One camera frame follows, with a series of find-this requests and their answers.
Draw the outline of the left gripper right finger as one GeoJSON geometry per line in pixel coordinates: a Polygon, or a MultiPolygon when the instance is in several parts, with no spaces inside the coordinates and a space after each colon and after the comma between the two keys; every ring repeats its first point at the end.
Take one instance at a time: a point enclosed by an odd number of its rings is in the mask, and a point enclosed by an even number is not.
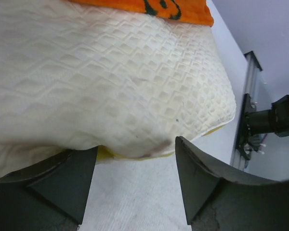
{"type": "Polygon", "coordinates": [[[289,231],[289,180],[238,170],[182,136],[175,156],[187,224],[194,231],[289,231]]]}

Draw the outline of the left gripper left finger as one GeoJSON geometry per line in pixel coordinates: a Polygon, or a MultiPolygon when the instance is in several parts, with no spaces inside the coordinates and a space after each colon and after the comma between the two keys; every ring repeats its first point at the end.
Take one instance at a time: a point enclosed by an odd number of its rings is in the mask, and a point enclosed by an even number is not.
{"type": "Polygon", "coordinates": [[[77,231],[98,148],[66,150],[0,178],[0,231],[77,231]]]}

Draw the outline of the cream textured pillow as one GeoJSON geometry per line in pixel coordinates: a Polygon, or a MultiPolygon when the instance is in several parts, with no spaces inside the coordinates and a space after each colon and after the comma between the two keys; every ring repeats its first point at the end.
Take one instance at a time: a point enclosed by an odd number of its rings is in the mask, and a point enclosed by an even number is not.
{"type": "Polygon", "coordinates": [[[212,27],[74,0],[0,0],[0,177],[64,149],[174,153],[232,121],[212,27]]]}

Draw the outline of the orange black patterned pillowcase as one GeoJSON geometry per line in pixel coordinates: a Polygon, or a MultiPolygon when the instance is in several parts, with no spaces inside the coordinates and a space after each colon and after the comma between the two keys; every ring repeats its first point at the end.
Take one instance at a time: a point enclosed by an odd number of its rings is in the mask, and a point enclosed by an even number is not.
{"type": "Polygon", "coordinates": [[[211,27],[214,24],[214,19],[205,0],[75,0],[74,2],[145,13],[202,26],[211,27]]]}

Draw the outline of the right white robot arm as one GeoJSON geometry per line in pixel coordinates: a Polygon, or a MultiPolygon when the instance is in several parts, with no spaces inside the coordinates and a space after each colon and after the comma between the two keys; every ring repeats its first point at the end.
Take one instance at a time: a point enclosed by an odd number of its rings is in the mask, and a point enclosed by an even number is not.
{"type": "Polygon", "coordinates": [[[247,113],[246,123],[251,135],[274,133],[289,136],[289,95],[271,104],[269,110],[247,113]]]}

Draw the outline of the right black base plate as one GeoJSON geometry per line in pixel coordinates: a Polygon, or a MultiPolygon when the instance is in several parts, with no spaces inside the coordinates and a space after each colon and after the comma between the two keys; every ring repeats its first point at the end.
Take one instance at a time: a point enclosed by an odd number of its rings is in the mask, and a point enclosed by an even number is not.
{"type": "Polygon", "coordinates": [[[251,96],[246,93],[243,96],[241,112],[239,116],[239,123],[237,127],[237,135],[235,142],[235,149],[239,152],[240,156],[246,161],[251,159],[252,148],[248,145],[248,139],[250,137],[250,132],[247,123],[247,116],[249,113],[256,111],[255,106],[252,106],[251,96]]]}

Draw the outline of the aluminium front rail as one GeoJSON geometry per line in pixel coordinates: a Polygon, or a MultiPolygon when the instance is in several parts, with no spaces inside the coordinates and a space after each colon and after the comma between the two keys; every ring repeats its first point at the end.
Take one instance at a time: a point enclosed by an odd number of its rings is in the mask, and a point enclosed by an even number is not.
{"type": "MultiPolygon", "coordinates": [[[[259,72],[262,71],[262,68],[253,51],[250,51],[244,54],[244,56],[246,60],[248,61],[248,67],[247,67],[246,79],[245,79],[245,84],[244,84],[244,89],[243,89],[243,96],[244,94],[248,93],[251,96],[251,102],[253,103],[252,106],[255,106],[256,108],[257,103],[253,100],[253,97],[255,96],[255,90],[257,87],[257,75],[259,72]]],[[[260,148],[260,135],[250,134],[250,137],[248,139],[248,145],[250,145],[250,147],[252,148],[252,151],[250,153],[251,155],[252,155],[252,152],[254,151],[257,152],[258,149],[260,148]]],[[[239,152],[235,149],[235,145],[234,145],[234,152],[232,155],[231,166],[239,170],[245,170],[248,164],[249,164],[249,161],[246,161],[243,157],[240,156],[239,152]]]]}

